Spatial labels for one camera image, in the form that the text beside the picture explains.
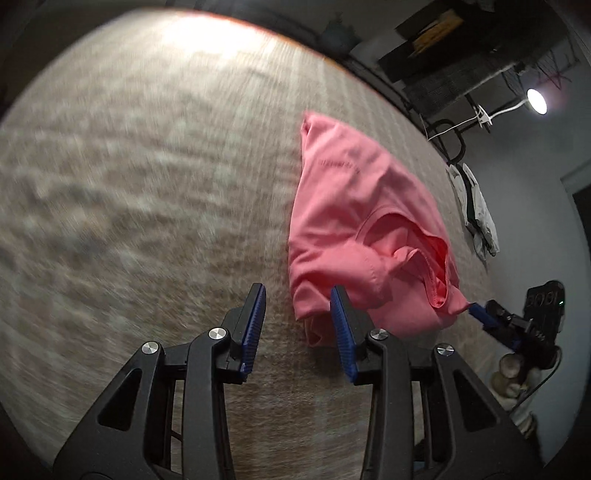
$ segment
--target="bright light spot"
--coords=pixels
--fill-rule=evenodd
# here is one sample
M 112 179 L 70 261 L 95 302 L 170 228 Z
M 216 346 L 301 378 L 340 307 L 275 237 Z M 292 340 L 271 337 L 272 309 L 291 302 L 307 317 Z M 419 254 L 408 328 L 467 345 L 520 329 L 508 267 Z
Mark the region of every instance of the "bright light spot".
M 257 52 L 269 42 L 260 30 L 208 15 L 188 15 L 170 24 L 166 43 L 186 53 L 202 52 L 230 59 L 240 52 Z
M 548 107 L 546 106 L 546 100 L 542 97 L 542 94 L 533 88 L 530 88 L 527 91 L 527 99 L 530 101 L 531 106 L 533 109 L 544 115 L 548 111 Z

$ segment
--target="metal bolt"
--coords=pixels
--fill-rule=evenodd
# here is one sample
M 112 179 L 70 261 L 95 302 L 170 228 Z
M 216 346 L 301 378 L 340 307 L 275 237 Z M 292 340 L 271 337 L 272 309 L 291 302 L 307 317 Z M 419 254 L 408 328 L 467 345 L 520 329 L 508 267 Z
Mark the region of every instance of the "metal bolt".
M 221 340 L 226 336 L 226 331 L 222 327 L 215 327 L 209 330 L 209 338 L 213 340 Z
M 436 346 L 437 353 L 443 356 L 450 356 L 453 352 L 456 351 L 454 347 L 452 347 L 449 343 L 440 343 Z
M 388 338 L 389 333 L 383 328 L 374 328 L 370 333 L 374 340 L 384 340 Z
M 145 342 L 142 345 L 142 351 L 146 355 L 152 355 L 158 351 L 158 344 L 156 342 Z

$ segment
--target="pink t-shirt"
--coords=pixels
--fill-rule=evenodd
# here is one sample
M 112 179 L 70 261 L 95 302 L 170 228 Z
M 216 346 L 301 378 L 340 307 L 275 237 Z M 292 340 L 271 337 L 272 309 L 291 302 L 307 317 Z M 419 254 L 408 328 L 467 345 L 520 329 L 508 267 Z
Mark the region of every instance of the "pink t-shirt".
M 376 141 L 332 118 L 306 112 L 301 139 L 289 278 L 308 343 L 334 344 L 329 298 L 336 284 L 393 335 L 451 325 L 468 302 L 425 186 Z

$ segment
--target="black cable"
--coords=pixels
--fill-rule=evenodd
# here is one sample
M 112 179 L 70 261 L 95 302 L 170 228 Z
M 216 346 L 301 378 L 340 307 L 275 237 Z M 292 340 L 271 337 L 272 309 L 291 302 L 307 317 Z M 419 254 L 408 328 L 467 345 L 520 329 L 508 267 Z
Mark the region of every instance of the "black cable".
M 519 407 L 521 407 L 521 405 L 523 404 L 523 402 L 525 402 L 528 398 L 530 398 L 534 393 L 536 393 L 538 391 L 538 389 L 544 385 L 548 379 L 554 375 L 554 373 L 558 370 L 558 367 L 560 366 L 560 362 L 562 361 L 562 349 L 557 345 L 556 346 L 557 349 L 557 353 L 559 354 L 558 357 L 558 361 L 556 362 L 556 366 L 554 367 L 554 369 L 550 372 L 550 374 L 543 379 L 539 384 L 536 385 L 535 388 L 533 388 L 532 390 L 530 390 L 527 395 L 523 398 L 520 398 L 517 403 L 513 406 L 512 409 L 510 409 L 509 411 L 509 415 L 513 415 L 513 413 L 515 412 L 515 410 L 517 410 Z

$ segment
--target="beige carpet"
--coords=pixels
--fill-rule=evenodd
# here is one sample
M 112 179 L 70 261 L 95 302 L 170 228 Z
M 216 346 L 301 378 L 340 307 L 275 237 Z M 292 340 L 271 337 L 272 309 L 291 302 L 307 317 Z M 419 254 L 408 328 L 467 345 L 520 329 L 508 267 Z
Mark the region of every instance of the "beige carpet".
M 254 373 L 226 396 L 238 478 L 358 478 L 370 390 L 347 383 L 336 351 L 305 346 L 288 291 L 306 109 L 426 184 L 462 291 L 492 296 L 442 160 L 370 88 L 243 24 L 125 15 L 54 61 L 0 128 L 0 400 L 45 460 L 144 341 L 190 341 L 260 281 Z M 440 336 L 488 366 L 494 342 L 472 319 Z

